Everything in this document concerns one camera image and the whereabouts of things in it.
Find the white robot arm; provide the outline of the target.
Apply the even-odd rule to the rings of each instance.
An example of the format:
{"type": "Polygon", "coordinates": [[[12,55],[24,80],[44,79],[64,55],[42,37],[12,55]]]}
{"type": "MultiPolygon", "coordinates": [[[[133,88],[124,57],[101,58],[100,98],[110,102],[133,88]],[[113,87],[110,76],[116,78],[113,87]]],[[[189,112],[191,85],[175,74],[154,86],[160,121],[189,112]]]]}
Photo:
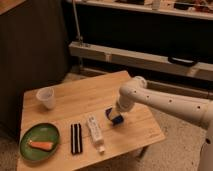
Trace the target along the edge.
{"type": "Polygon", "coordinates": [[[119,124],[124,120],[122,114],[129,112],[135,103],[148,105],[206,129],[198,171],[213,171],[213,100],[150,90],[146,80],[136,76],[121,85],[119,98],[105,111],[106,117],[114,125],[119,124]]]}

